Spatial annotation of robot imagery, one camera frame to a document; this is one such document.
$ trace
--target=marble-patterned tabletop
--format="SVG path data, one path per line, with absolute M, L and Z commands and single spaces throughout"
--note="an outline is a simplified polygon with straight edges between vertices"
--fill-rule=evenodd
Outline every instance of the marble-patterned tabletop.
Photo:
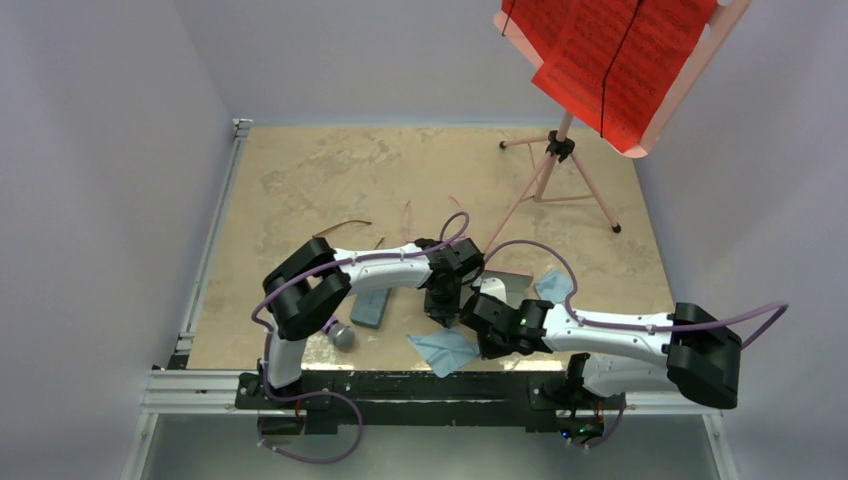
M 498 148 L 503 139 L 544 134 L 538 128 L 254 127 L 238 170 L 208 277 L 189 368 L 253 369 L 263 329 L 250 321 L 262 299 L 262 279 L 312 235 L 346 220 L 327 235 L 331 246 L 369 250 L 403 244 L 404 207 L 411 238 L 437 238 L 459 208 L 471 215 L 467 232 L 483 248 L 501 215 L 532 173 L 526 146 Z M 617 155 L 597 133 L 569 137 L 619 217 L 616 235 L 593 199 L 568 204 L 521 204 L 498 242 L 544 242 L 569 261 L 579 281 L 576 308 L 656 313 L 673 308 L 633 160 Z M 545 145 L 533 146 L 536 161 Z M 557 165 L 547 196 L 587 193 L 574 165 Z M 541 249 L 512 246 L 493 263 L 529 268 L 541 278 L 558 267 Z M 533 289 L 528 296 L 535 297 Z M 313 335 L 306 369 L 422 370 L 426 362 L 407 334 L 441 327 L 422 312 L 424 292 L 394 289 L 379 330 L 354 326 L 352 351 Z M 336 312 L 347 322 L 353 298 Z M 473 332 L 466 331 L 469 339 Z M 559 370 L 569 353 L 476 359 L 464 370 Z

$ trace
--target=floor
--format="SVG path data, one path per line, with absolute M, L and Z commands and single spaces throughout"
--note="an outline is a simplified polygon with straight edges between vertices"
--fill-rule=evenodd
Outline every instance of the floor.
M 359 449 L 332 465 L 308 465 L 256 447 L 256 418 L 159 417 L 142 478 L 231 480 L 316 479 L 609 479 L 717 480 L 700 416 L 629 415 L 596 451 L 567 447 L 555 433 L 521 428 L 366 428 Z M 344 451 L 355 434 L 277 437 L 281 447 L 328 457 Z

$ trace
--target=black clip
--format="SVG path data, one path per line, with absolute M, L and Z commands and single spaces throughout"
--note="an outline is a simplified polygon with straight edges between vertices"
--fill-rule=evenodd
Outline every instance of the black clip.
M 568 156 L 571 155 L 571 152 L 574 151 L 576 144 L 574 143 L 574 140 L 567 137 L 560 142 L 556 139 L 556 134 L 556 130 L 551 130 L 550 133 L 548 133 L 548 141 L 550 143 L 548 144 L 548 148 L 545 149 L 545 152 L 558 156 L 559 163 L 562 163 L 563 160 L 568 158 Z

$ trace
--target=gray ball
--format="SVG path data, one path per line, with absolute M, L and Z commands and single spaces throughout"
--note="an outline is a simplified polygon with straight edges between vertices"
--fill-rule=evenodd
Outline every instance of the gray ball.
M 333 342 L 333 345 L 343 352 L 346 352 L 353 347 L 353 339 L 355 335 L 356 334 L 352 328 L 341 322 L 334 323 L 327 332 L 327 336 L 330 337 L 330 341 Z

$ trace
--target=light blue napkin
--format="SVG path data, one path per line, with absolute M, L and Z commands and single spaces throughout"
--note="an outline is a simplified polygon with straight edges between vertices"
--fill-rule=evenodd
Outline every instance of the light blue napkin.
M 571 279 L 557 269 L 546 273 L 536 282 L 536 293 L 539 294 L 539 298 L 552 303 L 564 302 L 565 296 L 571 293 L 573 288 Z
M 407 335 L 406 338 L 439 378 L 447 377 L 480 354 L 480 347 L 468 343 L 462 333 L 453 328 L 432 335 Z

